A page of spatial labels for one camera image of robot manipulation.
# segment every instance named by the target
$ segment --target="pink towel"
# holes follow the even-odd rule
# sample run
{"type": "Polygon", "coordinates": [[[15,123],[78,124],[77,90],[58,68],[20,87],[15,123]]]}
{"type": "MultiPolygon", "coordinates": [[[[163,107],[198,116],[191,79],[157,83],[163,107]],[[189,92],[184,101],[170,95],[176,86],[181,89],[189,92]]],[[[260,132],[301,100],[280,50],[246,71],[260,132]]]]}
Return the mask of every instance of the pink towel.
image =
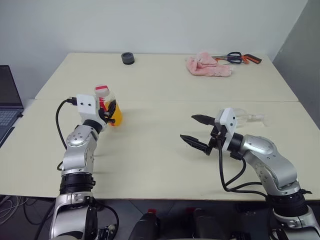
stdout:
{"type": "Polygon", "coordinates": [[[218,64],[207,52],[200,52],[196,57],[189,57],[186,67],[191,74],[197,76],[228,77],[231,75],[230,66],[218,64]]]}

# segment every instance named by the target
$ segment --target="plastic bottle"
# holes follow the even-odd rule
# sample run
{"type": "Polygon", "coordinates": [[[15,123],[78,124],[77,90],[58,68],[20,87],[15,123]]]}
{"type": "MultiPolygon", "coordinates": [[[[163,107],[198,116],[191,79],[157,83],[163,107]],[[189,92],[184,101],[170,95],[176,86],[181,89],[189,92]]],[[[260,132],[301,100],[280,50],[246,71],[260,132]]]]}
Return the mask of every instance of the plastic bottle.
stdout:
{"type": "Polygon", "coordinates": [[[119,108],[119,104],[116,101],[116,97],[112,91],[108,88],[107,85],[100,84],[94,88],[95,95],[99,97],[100,107],[103,108],[106,112],[109,111],[110,104],[115,104],[115,111],[110,116],[110,118],[115,119],[115,123],[109,123],[112,126],[119,126],[122,122],[122,113],[119,108]]]}
{"type": "Polygon", "coordinates": [[[263,122],[266,126],[264,114],[248,114],[241,108],[234,108],[233,112],[235,114],[235,119],[237,120],[237,127],[243,127],[246,122],[263,122]]]}

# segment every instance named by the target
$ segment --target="beige tabletop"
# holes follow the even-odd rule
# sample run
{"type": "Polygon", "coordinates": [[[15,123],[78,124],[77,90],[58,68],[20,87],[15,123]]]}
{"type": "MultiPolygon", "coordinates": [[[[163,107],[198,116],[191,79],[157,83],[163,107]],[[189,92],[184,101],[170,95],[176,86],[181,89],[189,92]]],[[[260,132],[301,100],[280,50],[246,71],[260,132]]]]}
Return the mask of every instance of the beige tabletop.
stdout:
{"type": "MultiPolygon", "coordinates": [[[[56,197],[61,172],[56,170],[64,148],[55,125],[59,100],[35,100],[0,148],[0,194],[56,197]]],[[[179,135],[209,141],[211,128],[191,118],[215,116],[226,107],[265,114],[266,123],[248,123],[240,134],[272,140],[297,169],[301,187],[320,199],[315,178],[320,169],[320,131],[299,102],[252,101],[119,101],[124,121],[101,132],[94,157],[96,198],[262,200],[254,194],[225,192],[218,170],[218,153],[211,156],[189,147],[179,135]]],[[[60,125],[64,137],[80,124],[77,108],[63,106],[60,125]]],[[[224,154],[225,178],[238,173],[241,162],[224,154]]],[[[257,181],[248,165],[238,183],[257,181]]],[[[264,191],[261,186],[251,189],[264,191]]]]}
{"type": "Polygon", "coordinates": [[[123,101],[297,101],[269,58],[232,65],[230,77],[193,76],[184,54],[135,54],[124,65],[120,53],[70,53],[35,97],[65,99],[93,94],[107,84],[123,101]]]}

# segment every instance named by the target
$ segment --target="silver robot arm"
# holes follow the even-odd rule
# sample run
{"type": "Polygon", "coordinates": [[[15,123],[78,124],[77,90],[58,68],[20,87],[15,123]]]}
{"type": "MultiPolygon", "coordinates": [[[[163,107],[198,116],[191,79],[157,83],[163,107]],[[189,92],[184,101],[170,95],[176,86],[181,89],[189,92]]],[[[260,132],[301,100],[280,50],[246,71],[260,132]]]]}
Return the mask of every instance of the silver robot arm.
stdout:
{"type": "Polygon", "coordinates": [[[279,240],[320,240],[320,227],[312,209],[307,205],[304,193],[297,180],[293,164],[283,157],[275,144],[267,138],[235,133],[237,119],[232,108],[219,112],[217,118],[205,115],[192,116],[202,124],[212,125],[209,144],[181,135],[190,146],[210,155],[217,142],[221,150],[231,152],[235,159],[244,159],[255,170],[267,193],[267,202],[282,228],[276,230],[279,240]]]}
{"type": "Polygon", "coordinates": [[[93,240],[97,236],[97,209],[91,192],[96,184],[92,177],[94,151],[108,120],[95,96],[78,94],[76,105],[82,124],[66,139],[60,195],[55,200],[50,239],[93,240]]]}

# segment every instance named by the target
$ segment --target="orange bottle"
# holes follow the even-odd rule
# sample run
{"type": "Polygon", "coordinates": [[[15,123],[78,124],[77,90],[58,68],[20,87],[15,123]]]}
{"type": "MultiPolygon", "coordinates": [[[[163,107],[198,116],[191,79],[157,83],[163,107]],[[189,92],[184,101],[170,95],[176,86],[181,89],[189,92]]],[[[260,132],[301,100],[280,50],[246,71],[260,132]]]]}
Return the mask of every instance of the orange bottle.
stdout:
{"type": "Polygon", "coordinates": [[[110,116],[110,118],[115,120],[115,123],[110,122],[109,124],[112,126],[119,126],[122,122],[123,116],[113,92],[109,90],[107,85],[103,84],[97,85],[94,91],[96,96],[99,97],[100,107],[104,108],[106,112],[109,111],[109,107],[114,108],[115,104],[115,110],[113,114],[110,116]]]}

